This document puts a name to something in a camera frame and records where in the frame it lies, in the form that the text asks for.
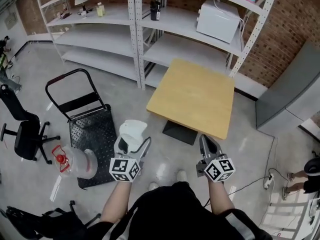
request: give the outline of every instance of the wooden table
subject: wooden table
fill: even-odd
[[[198,64],[174,59],[147,111],[168,119],[163,133],[193,145],[201,132],[226,139],[235,81]]]

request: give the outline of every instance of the refrigerator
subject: refrigerator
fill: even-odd
[[[288,132],[320,111],[320,50],[306,41],[279,79],[256,101],[256,128]]]

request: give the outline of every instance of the forearm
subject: forearm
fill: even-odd
[[[235,208],[222,182],[215,183],[208,178],[208,185],[211,210],[215,215]]]
[[[104,205],[100,221],[116,223],[126,214],[131,185],[132,183],[130,182],[117,183]]]

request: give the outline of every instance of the black chair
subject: black chair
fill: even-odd
[[[40,131],[39,118],[35,114],[24,110],[15,93],[8,88],[6,84],[1,85],[0,99],[2,99],[14,119],[23,121],[20,123],[17,132],[7,130],[7,124],[5,123],[1,131],[0,141],[4,140],[5,134],[16,136],[14,151],[19,157],[22,157],[26,160],[37,161],[36,155],[38,149],[40,149],[45,162],[48,165],[51,165],[52,161],[47,159],[43,144],[53,140],[60,140],[60,136],[48,138],[46,135],[44,135],[45,128],[46,126],[50,125],[50,123],[45,122]]]
[[[2,209],[0,212],[26,239],[38,240],[45,237],[54,240],[80,240],[86,229],[99,219],[101,214],[98,213],[87,224],[83,224],[73,208],[75,204],[75,201],[70,201],[71,211],[69,212],[57,208],[42,216],[36,216],[11,206],[7,207],[6,212]]]

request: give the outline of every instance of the white shelving unit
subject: white shelving unit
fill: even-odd
[[[246,8],[247,11],[244,20],[246,20],[251,13],[259,15],[257,23],[246,44],[244,44],[244,41],[241,38],[241,31],[239,28],[236,31],[232,42],[229,44],[197,32],[198,13],[167,7],[167,0],[157,1],[161,2],[163,8],[161,8],[160,20],[153,21],[149,15],[149,9],[145,10],[145,5],[142,4],[142,0],[135,0],[139,70],[141,87],[143,89],[145,88],[145,85],[153,87],[158,86],[156,83],[161,80],[160,77],[163,76],[166,71],[163,66],[168,67],[174,58],[181,58],[197,63],[233,78],[257,40],[274,2],[274,0],[258,0],[256,3],[251,3],[247,0],[228,0]],[[145,28],[156,30],[152,32],[155,34],[150,36],[150,40],[148,40],[147,43],[143,36]],[[164,31],[179,36],[172,36],[164,33]],[[233,55],[238,58],[234,67],[231,69],[230,65]],[[145,65],[147,63],[145,63],[145,61],[156,63],[151,71],[149,70],[150,68],[147,68],[147,78],[145,75]]]
[[[45,4],[37,1],[47,31],[62,61],[107,71],[134,80],[141,87],[135,0],[128,0],[128,4],[105,4],[106,14],[103,17],[98,17],[97,11],[93,9],[82,18],[77,14],[78,8],[69,8],[70,16],[50,22],[47,22],[45,15],[47,7],[62,0],[50,0]],[[50,27],[60,25],[72,27],[54,40]],[[72,46],[72,49],[62,55],[57,44]]]

